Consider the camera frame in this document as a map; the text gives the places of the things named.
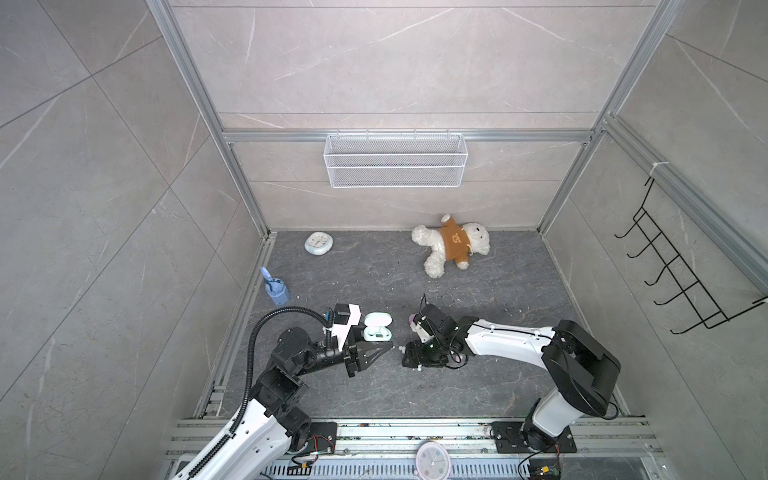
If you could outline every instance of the wire basket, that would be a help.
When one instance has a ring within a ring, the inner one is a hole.
[[[338,133],[323,158],[333,188],[458,187],[467,144],[450,132]]]

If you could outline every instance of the teddy bear head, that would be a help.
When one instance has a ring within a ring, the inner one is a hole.
[[[491,237],[485,227],[480,223],[467,223],[462,226],[462,230],[469,237],[469,246],[473,253],[488,255],[488,252],[491,251]]]

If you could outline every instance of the white teddy bear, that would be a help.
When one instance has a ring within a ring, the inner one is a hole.
[[[416,244],[432,248],[432,253],[424,262],[424,271],[431,278],[442,276],[447,261],[454,260],[458,268],[467,270],[469,255],[488,255],[491,238],[485,227],[479,223],[467,223],[459,227],[450,214],[443,215],[440,221],[442,228],[438,230],[419,225],[411,232],[411,240]]]

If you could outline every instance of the wall hook rack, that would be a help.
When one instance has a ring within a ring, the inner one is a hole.
[[[704,325],[708,329],[713,329],[716,326],[722,325],[725,322],[729,322],[732,319],[735,319],[736,317],[749,312],[750,310],[756,309],[758,306],[768,303],[768,296],[764,296],[761,299],[755,300],[754,302],[752,302],[752,306],[738,312],[737,314],[732,316],[726,315],[725,312],[723,311],[723,308],[720,306],[720,304],[717,303],[717,301],[715,301],[715,299],[712,297],[712,295],[710,294],[710,291],[707,290],[707,288],[704,286],[703,283],[701,283],[701,279],[699,279],[698,275],[696,275],[696,272],[694,272],[694,270],[690,267],[690,265],[688,265],[688,262],[685,260],[685,258],[683,258],[683,256],[680,255],[680,251],[677,250],[677,247],[674,246],[674,243],[670,241],[669,237],[667,237],[664,231],[659,227],[658,223],[656,223],[656,220],[654,220],[654,218],[648,213],[648,210],[645,210],[645,202],[646,200],[648,200],[648,194],[650,193],[650,189],[654,185],[654,179],[652,177],[649,177],[648,180],[646,180],[645,185],[648,186],[648,189],[645,191],[645,197],[643,198],[643,203],[640,205],[640,208],[637,210],[635,215],[632,216],[632,220],[634,221],[632,223],[632,226],[629,228],[629,230],[627,230],[627,232],[624,235],[614,235],[614,237],[624,238],[636,227],[643,234],[643,236],[645,237],[645,240],[647,240],[648,243],[645,245],[645,247],[643,247],[642,250],[640,250],[639,253],[635,255],[630,255],[628,253],[627,257],[637,258],[640,255],[642,255],[643,252],[645,252],[645,250],[648,250],[648,247],[650,247],[658,255],[658,257],[661,259],[661,262],[664,264],[664,266],[661,267],[661,271],[656,277],[656,280],[654,280],[653,282],[648,282],[647,280],[644,280],[645,284],[648,286],[656,285],[658,281],[661,279],[661,276],[664,275],[664,271],[666,270],[667,272],[670,273],[670,275],[672,276],[672,279],[675,281],[675,283],[677,284],[677,287],[680,289],[680,291],[676,293],[674,296],[672,296],[669,300],[662,303],[658,303],[656,300],[654,300],[654,303],[656,305],[667,305],[669,302],[671,302],[672,300],[675,300],[676,298],[682,295],[682,296],[685,296],[685,299],[688,300],[688,303],[690,304],[691,308],[694,309],[694,312],[696,312],[697,316],[699,317],[698,323],[695,323],[692,326],[689,326],[688,328],[681,330],[680,332],[675,332],[672,329],[670,329],[670,332],[672,332],[674,335],[680,335],[682,333],[688,332],[696,328],[699,325]],[[643,218],[647,218],[658,230],[658,233],[656,233],[656,235],[654,235],[653,238],[651,238],[650,235],[648,235],[648,232],[643,229],[643,226],[640,225],[640,220],[642,220]],[[674,251],[674,256],[670,260],[665,260],[664,257],[662,257],[661,252],[659,252],[659,250],[656,248],[656,245],[654,245],[654,242],[659,238],[664,238],[667,241],[667,243],[670,245],[672,250]],[[674,263],[676,260],[683,262],[683,264],[685,265],[685,268],[693,276],[694,281],[690,285],[683,287],[682,283],[680,283],[680,280],[677,278],[677,276],[674,274],[674,272],[670,268],[672,263]],[[704,318],[701,315],[701,312],[699,312],[699,309],[696,308],[696,305],[694,304],[693,300],[691,300],[690,297],[688,296],[688,290],[690,290],[696,285],[701,285],[702,290],[707,294],[707,296],[712,301],[712,304],[717,308],[717,311],[712,315],[709,315],[707,318]],[[708,320],[711,320],[719,315],[721,315],[723,319],[721,319],[719,322],[713,325],[707,325]]]

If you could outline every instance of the wall tile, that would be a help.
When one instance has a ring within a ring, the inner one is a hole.
[[[175,12],[219,111],[525,113],[598,111],[652,10]]]
[[[768,82],[665,38],[621,117],[768,250]]]
[[[170,184],[208,136],[163,39],[95,76]]]
[[[179,7],[581,7],[656,5],[654,0],[171,0]]]
[[[763,0],[689,0],[670,35],[768,79],[766,18]]]
[[[0,125],[88,76],[40,4],[0,5]]]
[[[579,142],[470,142],[462,181],[562,180]]]
[[[633,291],[570,200],[546,240],[593,335],[621,362],[618,386],[631,412],[648,417],[675,473],[680,478],[739,478]]]
[[[245,142],[235,144],[248,180],[328,181],[322,142]]]
[[[101,480],[155,478],[170,434],[190,418],[232,320],[240,288],[214,255],[152,370]]]
[[[224,128],[587,128],[598,113],[228,114]]]
[[[0,476],[98,477],[213,254],[169,189],[0,402]]]
[[[585,212],[584,218],[626,280],[741,472],[746,478],[759,478],[765,454],[761,445],[768,442],[768,437],[751,425],[755,419],[768,419],[768,406],[761,399],[768,389],[768,381],[762,374],[768,353],[760,341],[768,338],[765,323],[768,307],[716,329],[699,326],[680,336],[670,333],[670,329],[680,331],[695,324],[696,313],[683,297],[665,306],[654,305],[653,300],[661,303],[679,288],[669,273],[654,286],[645,284],[644,281],[654,281],[663,264],[651,250],[637,259],[627,258],[626,253],[634,255],[646,244],[637,229],[624,239],[614,236],[615,233],[621,235],[631,225],[630,218],[646,193],[643,185],[646,178],[645,172],[609,141],[590,160],[572,197],[579,210]],[[762,296],[659,187],[650,192],[646,208],[726,313],[733,315]],[[649,223],[644,225],[654,228]],[[665,244],[661,239],[654,242],[660,249]],[[667,260],[674,256],[663,250],[662,254],[667,255]],[[680,261],[674,266],[682,270]],[[681,280],[684,286],[694,281],[690,274],[688,276],[688,280]],[[704,316],[717,311],[700,287],[694,287],[689,293]],[[718,316],[708,324],[722,319]],[[746,338],[756,341],[745,343]]]
[[[240,202],[217,250],[224,265],[240,286],[243,286],[248,277],[260,243],[256,225],[253,224],[245,204]]]
[[[205,141],[171,188],[217,247],[240,203],[240,193],[213,139]]]
[[[91,73],[160,36],[144,0],[41,0],[41,3]]]
[[[251,182],[272,228],[413,228],[459,223],[533,229],[559,181],[467,182],[456,188],[331,188],[325,182]]]
[[[93,80],[0,129],[0,159],[5,393],[167,185]]]

